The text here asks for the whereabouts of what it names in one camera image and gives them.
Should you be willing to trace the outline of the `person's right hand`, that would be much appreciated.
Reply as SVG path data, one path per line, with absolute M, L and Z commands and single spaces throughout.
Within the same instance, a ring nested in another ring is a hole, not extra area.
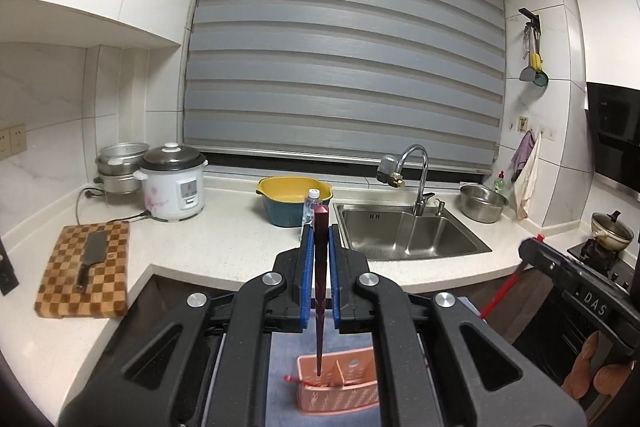
M 591 334 L 582 344 L 570 373 L 561 388 L 575 401 L 584 399 L 589 390 L 597 392 L 586 415 L 592 425 L 623 388 L 637 362 L 605 364 L 613 343 L 601 332 Z

